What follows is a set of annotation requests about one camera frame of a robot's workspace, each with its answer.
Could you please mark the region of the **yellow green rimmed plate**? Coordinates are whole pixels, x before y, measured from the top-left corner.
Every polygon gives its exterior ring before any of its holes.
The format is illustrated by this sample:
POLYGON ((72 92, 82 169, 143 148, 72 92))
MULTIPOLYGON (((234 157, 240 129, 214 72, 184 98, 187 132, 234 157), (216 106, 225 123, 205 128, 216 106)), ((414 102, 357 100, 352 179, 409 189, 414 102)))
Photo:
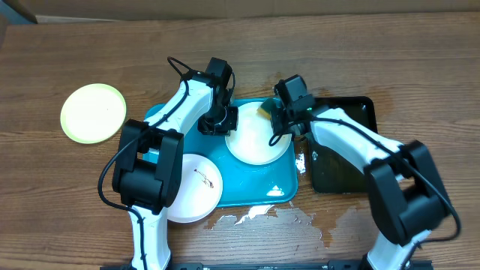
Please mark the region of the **yellow green rimmed plate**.
POLYGON ((77 143, 100 143, 121 128, 126 113, 125 98, 116 88, 103 83, 84 85, 64 102, 61 128, 77 143))

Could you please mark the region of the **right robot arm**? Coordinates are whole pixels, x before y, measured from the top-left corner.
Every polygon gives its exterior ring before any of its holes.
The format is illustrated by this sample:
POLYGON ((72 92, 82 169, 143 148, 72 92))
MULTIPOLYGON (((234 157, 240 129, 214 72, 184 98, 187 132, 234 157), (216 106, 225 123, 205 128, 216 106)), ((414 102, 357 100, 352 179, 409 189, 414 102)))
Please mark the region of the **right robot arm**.
POLYGON ((458 214, 431 153, 418 140, 403 144, 353 120, 339 106, 317 103, 299 75, 280 80, 281 105, 266 110, 276 145, 285 134, 308 134, 361 171, 379 236, 360 269, 410 269, 417 248, 448 216, 458 214))

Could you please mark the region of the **white plate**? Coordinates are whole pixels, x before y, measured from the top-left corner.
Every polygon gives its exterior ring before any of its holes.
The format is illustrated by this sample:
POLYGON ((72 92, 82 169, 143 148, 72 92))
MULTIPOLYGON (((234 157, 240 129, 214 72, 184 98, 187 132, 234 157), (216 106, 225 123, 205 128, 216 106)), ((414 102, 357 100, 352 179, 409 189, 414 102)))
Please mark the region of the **white plate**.
POLYGON ((224 189, 221 173, 208 158, 198 154, 184 154, 181 184, 168 220, 187 224, 208 216, 220 202, 224 189))
POLYGON ((280 158, 289 148, 292 135, 283 135, 274 146, 269 145, 273 136, 271 122, 257 110, 261 101, 250 102, 238 108, 237 130, 225 138, 231 154, 250 165, 270 164, 280 158))

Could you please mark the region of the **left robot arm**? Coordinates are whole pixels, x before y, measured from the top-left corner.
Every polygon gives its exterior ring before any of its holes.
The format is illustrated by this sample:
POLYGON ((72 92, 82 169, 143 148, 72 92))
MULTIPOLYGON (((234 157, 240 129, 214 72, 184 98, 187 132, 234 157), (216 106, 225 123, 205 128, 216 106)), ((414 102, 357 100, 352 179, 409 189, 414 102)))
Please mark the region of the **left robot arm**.
POLYGON ((203 135, 228 136, 237 128, 232 106, 235 75, 227 61, 211 58, 204 71, 180 74, 177 92, 144 121, 128 120, 118 151, 106 165, 113 170, 112 189, 121 197, 133 224, 134 255, 127 269, 166 269, 167 209, 182 180, 184 137, 192 128, 203 135))

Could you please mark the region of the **green yellow sponge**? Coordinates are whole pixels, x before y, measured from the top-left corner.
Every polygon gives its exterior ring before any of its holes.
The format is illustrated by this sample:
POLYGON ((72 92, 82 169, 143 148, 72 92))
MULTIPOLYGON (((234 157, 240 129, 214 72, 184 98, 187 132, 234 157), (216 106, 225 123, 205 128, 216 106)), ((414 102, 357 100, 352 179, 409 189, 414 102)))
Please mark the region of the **green yellow sponge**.
POLYGON ((264 119, 271 120, 272 113, 277 109, 276 102, 273 98, 268 98, 262 102, 256 112, 264 119))

